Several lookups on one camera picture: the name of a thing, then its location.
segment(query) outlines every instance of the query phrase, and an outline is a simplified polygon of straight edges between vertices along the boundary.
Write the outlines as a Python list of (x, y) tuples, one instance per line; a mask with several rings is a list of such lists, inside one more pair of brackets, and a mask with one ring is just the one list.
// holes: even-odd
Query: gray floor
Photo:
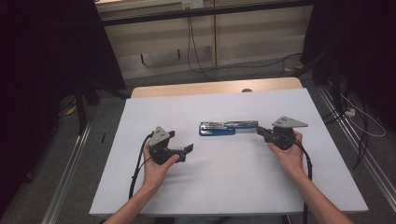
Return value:
[[(297, 60), (298, 57), (287, 60), (286, 66), (293, 67), (297, 65)], [(207, 73), (207, 75), (216, 80), (277, 77), (282, 70), (282, 63), (267, 67), (237, 67), (239, 65), (257, 66), (275, 61), (234, 64), (231, 65), (232, 68), (215, 70)], [(212, 80), (200, 73), (183, 71), (160, 76), (129, 79), (126, 80), (126, 84), (128, 92), (131, 92), (138, 86), (206, 81)], [(318, 89), (321, 87), (314, 87), (309, 75), (304, 75), (301, 81), (308, 88), (319, 113), (321, 115), (327, 114), (330, 109), (325, 105), (318, 93)], [(102, 220), (99, 217), (90, 216), (88, 212), (98, 181), (105, 167), (112, 140), (118, 128), (124, 101), (113, 98), (105, 92), (99, 93), (102, 97), (101, 104), (99, 106), (86, 107), (88, 110), (96, 110), (96, 115), (93, 118), (91, 131), (85, 147), (81, 151), (78, 166), (65, 195), (56, 223), (98, 223)], [(352, 165), (356, 160), (356, 152), (340, 126), (337, 122), (334, 122), (327, 127), (346, 164), (348, 166)], [(9, 205), (0, 223), (39, 223), (43, 220), (50, 205), (50, 199), (57, 188), (64, 167), (68, 163), (71, 151), (76, 143), (77, 132), (78, 117), (76, 114), (59, 120), (58, 128), (52, 136), (46, 152), (33, 171), (34, 181), (29, 184), (23, 184), (20, 187), (18, 194)], [(384, 172), (394, 181), (396, 180), (396, 172), (392, 162), (396, 159), (396, 153), (393, 150), (396, 133), (389, 128), (387, 128), (387, 132), (387, 135), (383, 138), (371, 137), (369, 148), (384, 169)], [(396, 220), (395, 211), (390, 207), (384, 194), (364, 164), (357, 169), (353, 178), (370, 210), (366, 213), (350, 214), (349, 216), (356, 223), (394, 223), (394, 220)], [(293, 215), (293, 220), (294, 223), (300, 223), (301, 216)], [(153, 218), (140, 217), (136, 223), (153, 223), (153, 221)], [(310, 216), (309, 222), (316, 223), (312, 216)]]

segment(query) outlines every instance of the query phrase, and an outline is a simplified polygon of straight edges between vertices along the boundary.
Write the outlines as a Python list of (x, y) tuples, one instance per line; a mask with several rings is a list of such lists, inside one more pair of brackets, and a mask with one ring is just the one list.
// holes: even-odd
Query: white tabletop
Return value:
[[(262, 127), (287, 116), (308, 123), (296, 131), (313, 162), (314, 183), (342, 211), (365, 204), (306, 89), (133, 98), (126, 102), (90, 214), (107, 216), (128, 200), (142, 141), (158, 125), (176, 131), (169, 147), (194, 143), (175, 164), (141, 215), (232, 216), (290, 214), (303, 200), (264, 139), (255, 133), (202, 137), (201, 121), (257, 120)], [(138, 190), (142, 172), (136, 182)]]

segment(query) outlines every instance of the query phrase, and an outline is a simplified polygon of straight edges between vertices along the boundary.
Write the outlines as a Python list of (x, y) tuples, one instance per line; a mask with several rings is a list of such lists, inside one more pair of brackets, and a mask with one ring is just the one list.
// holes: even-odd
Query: right hand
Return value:
[[(298, 132), (294, 132), (296, 139), (303, 143), (303, 135)], [(273, 151), (277, 159), (279, 160), (280, 166), (290, 177), (296, 177), (301, 172), (304, 173), (303, 168), (303, 151), (293, 144), (289, 149), (282, 150), (273, 143), (268, 143), (268, 147)]]

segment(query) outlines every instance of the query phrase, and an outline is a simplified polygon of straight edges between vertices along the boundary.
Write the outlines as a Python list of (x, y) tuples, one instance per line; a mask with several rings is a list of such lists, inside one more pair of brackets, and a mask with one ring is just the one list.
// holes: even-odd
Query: white paper sheet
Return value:
[[(186, 162), (169, 170), (142, 215), (289, 214), (303, 200), (263, 137), (255, 133), (202, 137), (201, 121), (257, 120), (264, 128), (281, 116), (308, 123), (296, 131), (313, 162), (313, 181), (343, 211), (365, 211), (343, 159), (307, 90), (222, 93), (127, 100), (90, 214), (115, 213), (128, 200), (144, 138), (159, 125), (176, 131), (172, 149), (194, 143)], [(143, 169), (136, 181), (138, 190)]]

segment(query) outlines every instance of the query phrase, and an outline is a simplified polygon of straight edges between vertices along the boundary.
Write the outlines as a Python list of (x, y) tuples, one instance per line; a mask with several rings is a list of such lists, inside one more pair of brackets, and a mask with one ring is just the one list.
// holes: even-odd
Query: hand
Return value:
[[(145, 160), (151, 157), (149, 154), (149, 142), (150, 140), (146, 142), (143, 148), (143, 157)], [(175, 164), (178, 158), (179, 158), (178, 155), (174, 155), (171, 158), (169, 158), (169, 160), (166, 163), (162, 165), (155, 163), (153, 159), (149, 159), (148, 161), (146, 161), (145, 178), (143, 180), (142, 188), (147, 188), (149, 190), (156, 192), (163, 183), (163, 180), (165, 179), (166, 176), (166, 172), (173, 164)]]
[[(294, 134), (296, 139), (303, 143), (303, 135), (298, 132), (294, 132)], [(301, 172), (304, 172), (304, 153), (295, 144), (293, 144), (288, 150), (282, 150), (273, 143), (268, 143), (268, 147), (276, 154), (280, 166), (290, 177), (296, 177)]]

